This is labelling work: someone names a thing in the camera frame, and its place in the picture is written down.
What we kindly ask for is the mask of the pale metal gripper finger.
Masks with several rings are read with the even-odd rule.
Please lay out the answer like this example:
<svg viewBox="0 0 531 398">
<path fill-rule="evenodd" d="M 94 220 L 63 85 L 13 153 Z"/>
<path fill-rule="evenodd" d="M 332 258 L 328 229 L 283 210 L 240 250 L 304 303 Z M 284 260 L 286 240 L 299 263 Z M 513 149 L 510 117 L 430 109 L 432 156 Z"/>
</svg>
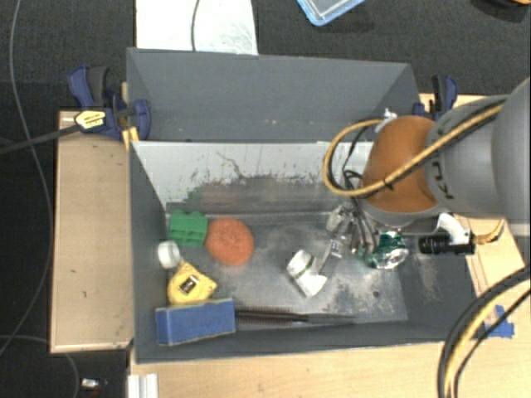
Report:
<svg viewBox="0 0 531 398">
<path fill-rule="evenodd" d="M 343 244 L 340 241 L 331 240 L 319 263 L 319 274 L 325 277 L 331 276 L 342 259 Z"/>
</svg>

